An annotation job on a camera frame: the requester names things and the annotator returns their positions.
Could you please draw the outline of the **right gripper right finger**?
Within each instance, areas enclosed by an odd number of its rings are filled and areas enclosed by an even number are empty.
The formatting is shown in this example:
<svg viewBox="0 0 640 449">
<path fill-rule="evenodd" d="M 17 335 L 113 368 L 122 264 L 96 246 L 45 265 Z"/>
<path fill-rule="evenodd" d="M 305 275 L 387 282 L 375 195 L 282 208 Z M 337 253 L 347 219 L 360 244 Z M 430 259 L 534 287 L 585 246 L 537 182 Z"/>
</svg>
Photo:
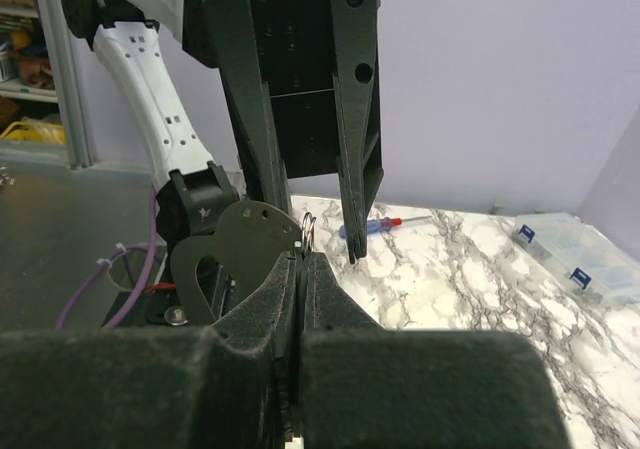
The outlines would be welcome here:
<svg viewBox="0 0 640 449">
<path fill-rule="evenodd" d="M 543 361 L 519 334 L 386 330 L 307 261 L 301 338 L 308 448 L 566 448 Z"/>
</svg>

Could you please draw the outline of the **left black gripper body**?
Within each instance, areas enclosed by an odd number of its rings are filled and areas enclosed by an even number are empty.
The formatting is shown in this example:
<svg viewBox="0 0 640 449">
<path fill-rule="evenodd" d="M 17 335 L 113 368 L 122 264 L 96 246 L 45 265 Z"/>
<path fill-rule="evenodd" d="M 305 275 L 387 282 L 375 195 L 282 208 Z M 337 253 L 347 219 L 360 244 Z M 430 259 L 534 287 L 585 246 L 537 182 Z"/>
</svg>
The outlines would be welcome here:
<svg viewBox="0 0 640 449">
<path fill-rule="evenodd" d="M 182 46 L 219 70 L 203 1 L 184 2 Z M 250 8 L 286 177 L 339 176 L 330 1 L 250 0 Z"/>
</svg>

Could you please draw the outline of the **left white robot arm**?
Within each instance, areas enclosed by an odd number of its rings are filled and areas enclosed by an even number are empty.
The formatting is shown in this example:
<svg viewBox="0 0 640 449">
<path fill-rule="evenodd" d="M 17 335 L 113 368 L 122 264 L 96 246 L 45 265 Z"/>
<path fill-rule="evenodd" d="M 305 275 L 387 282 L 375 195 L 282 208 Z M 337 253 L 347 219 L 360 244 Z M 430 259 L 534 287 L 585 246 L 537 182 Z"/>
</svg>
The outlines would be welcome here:
<svg viewBox="0 0 640 449">
<path fill-rule="evenodd" d="M 249 198 L 288 211 L 290 180 L 335 174 L 349 257 L 366 255 L 384 173 L 380 0 L 61 1 L 136 117 L 170 246 L 213 233 L 237 194 L 189 120 L 160 28 L 219 72 Z"/>
</svg>

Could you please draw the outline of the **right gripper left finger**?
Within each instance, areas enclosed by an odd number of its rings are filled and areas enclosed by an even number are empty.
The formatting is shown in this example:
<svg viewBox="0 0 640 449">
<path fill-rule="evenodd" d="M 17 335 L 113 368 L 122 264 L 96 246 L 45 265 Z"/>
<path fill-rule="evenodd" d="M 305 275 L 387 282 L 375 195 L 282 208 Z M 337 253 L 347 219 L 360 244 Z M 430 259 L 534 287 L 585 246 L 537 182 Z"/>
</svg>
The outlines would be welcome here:
<svg viewBox="0 0 640 449">
<path fill-rule="evenodd" d="M 210 326 L 7 332 L 5 448 L 281 448 L 296 261 Z"/>
</svg>

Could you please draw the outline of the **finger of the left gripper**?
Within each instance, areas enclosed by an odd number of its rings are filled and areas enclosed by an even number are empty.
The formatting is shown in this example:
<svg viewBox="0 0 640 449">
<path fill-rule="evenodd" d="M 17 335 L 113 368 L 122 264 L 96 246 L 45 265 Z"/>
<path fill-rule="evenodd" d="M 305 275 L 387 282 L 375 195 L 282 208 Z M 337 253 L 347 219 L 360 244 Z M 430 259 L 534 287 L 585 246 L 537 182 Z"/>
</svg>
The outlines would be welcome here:
<svg viewBox="0 0 640 449">
<path fill-rule="evenodd" d="M 268 84 L 262 80 L 250 0 L 204 0 L 247 196 L 291 212 Z"/>
<path fill-rule="evenodd" d="M 338 174 L 349 261 L 367 255 L 367 217 L 380 187 L 379 0 L 329 0 L 336 70 Z"/>
</svg>

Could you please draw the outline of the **silver metal bottle opener keychain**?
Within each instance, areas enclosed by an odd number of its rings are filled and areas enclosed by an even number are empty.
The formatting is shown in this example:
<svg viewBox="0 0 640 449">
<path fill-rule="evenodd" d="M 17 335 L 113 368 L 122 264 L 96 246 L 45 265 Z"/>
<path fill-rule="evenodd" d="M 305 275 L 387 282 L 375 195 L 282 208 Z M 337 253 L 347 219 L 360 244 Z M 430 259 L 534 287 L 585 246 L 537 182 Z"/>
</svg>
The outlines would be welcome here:
<svg viewBox="0 0 640 449">
<path fill-rule="evenodd" d="M 285 251 L 302 239 L 300 225 L 287 213 L 260 201 L 230 205 L 218 219 L 212 235 L 191 236 L 174 248 L 170 270 L 186 319 L 192 325 L 212 325 L 220 317 L 211 309 L 197 269 L 212 259 L 237 281 L 244 300 L 267 278 Z"/>
</svg>

